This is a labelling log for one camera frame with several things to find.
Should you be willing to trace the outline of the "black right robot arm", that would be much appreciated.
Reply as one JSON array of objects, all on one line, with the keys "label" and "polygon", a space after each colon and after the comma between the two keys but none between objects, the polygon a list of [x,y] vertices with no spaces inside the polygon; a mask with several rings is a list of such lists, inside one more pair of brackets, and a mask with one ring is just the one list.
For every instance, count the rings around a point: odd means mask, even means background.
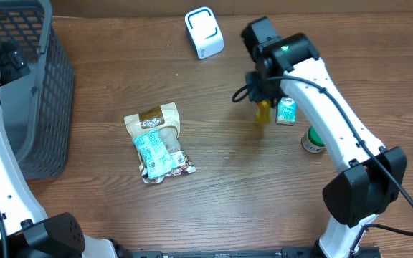
[{"label": "black right robot arm", "polygon": [[312,247],[285,247],[284,257],[379,257],[376,247],[361,247],[376,218],[402,194],[407,157],[388,149],[358,119],[330,78],[313,43],[302,33],[281,37],[267,17],[241,33],[255,70],[233,101],[248,98],[256,116],[267,116],[284,98],[294,100],[312,125],[302,138],[311,152],[327,151],[336,177],[323,189],[331,215]]}]

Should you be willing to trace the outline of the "small Kleenex tissue pack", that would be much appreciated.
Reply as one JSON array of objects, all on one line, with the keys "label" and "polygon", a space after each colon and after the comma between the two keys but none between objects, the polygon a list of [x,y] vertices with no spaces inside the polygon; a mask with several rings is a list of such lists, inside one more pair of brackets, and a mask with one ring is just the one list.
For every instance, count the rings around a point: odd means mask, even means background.
[{"label": "small Kleenex tissue pack", "polygon": [[297,104],[289,97],[281,98],[276,108],[276,123],[294,125],[297,120]]}]

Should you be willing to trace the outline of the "clear brown snack bag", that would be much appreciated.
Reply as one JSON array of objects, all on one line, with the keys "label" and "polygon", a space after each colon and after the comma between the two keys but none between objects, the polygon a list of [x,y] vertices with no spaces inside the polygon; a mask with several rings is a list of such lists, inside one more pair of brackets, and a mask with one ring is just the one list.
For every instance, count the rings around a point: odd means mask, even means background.
[{"label": "clear brown snack bag", "polygon": [[[181,125],[179,112],[176,104],[173,102],[156,106],[142,113],[128,115],[124,117],[124,123],[132,142],[134,138],[140,135],[149,133],[152,130],[158,130],[170,155],[182,150],[179,142]],[[140,154],[139,158],[141,170],[143,170],[146,165]]]}]

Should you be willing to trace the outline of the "white red snack packet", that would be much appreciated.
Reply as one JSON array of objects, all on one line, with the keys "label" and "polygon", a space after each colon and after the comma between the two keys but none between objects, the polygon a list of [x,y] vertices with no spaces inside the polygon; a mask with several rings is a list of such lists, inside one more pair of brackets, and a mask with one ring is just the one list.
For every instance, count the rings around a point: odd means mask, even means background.
[{"label": "white red snack packet", "polygon": [[144,167],[141,171],[141,178],[143,179],[144,183],[151,184],[151,183],[162,183],[165,178],[173,177],[173,176],[180,176],[180,175],[187,175],[196,172],[195,165],[191,162],[189,157],[185,154],[183,150],[179,150],[175,153],[171,153],[171,157],[176,161],[176,167],[173,168],[168,173],[165,173],[162,176],[157,176],[153,179],[148,177],[147,168]]}]

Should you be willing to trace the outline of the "yellow oil bottle silver cap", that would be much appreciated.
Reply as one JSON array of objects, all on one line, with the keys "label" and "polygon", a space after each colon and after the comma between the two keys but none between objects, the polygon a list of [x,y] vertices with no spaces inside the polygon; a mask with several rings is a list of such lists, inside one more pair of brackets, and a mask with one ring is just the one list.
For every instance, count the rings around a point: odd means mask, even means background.
[{"label": "yellow oil bottle silver cap", "polygon": [[269,100],[254,103],[255,121],[259,124],[268,124],[272,120],[272,107]]}]

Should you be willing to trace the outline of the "green lid white jar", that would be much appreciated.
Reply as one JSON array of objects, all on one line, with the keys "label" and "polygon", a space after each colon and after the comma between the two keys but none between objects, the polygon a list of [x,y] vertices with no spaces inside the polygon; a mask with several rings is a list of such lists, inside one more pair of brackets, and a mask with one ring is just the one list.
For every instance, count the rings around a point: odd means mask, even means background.
[{"label": "green lid white jar", "polygon": [[326,147],[314,127],[309,127],[301,138],[302,147],[310,153],[322,153]]}]

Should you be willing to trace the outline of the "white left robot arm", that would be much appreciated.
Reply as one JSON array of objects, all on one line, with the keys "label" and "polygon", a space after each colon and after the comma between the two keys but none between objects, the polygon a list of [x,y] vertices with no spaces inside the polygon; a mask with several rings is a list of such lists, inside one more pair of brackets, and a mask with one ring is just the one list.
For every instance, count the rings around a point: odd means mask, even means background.
[{"label": "white left robot arm", "polygon": [[47,216],[29,189],[11,149],[0,103],[0,257],[116,255],[111,240],[83,234],[72,214]]}]

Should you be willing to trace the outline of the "teal large tissue pack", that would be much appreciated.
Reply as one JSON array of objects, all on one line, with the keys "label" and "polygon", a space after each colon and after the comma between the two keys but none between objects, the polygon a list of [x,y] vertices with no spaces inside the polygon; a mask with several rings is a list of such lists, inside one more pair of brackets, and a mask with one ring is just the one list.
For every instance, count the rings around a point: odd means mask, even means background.
[{"label": "teal large tissue pack", "polygon": [[176,167],[158,130],[134,138],[133,143],[143,158],[149,179],[165,175]]}]

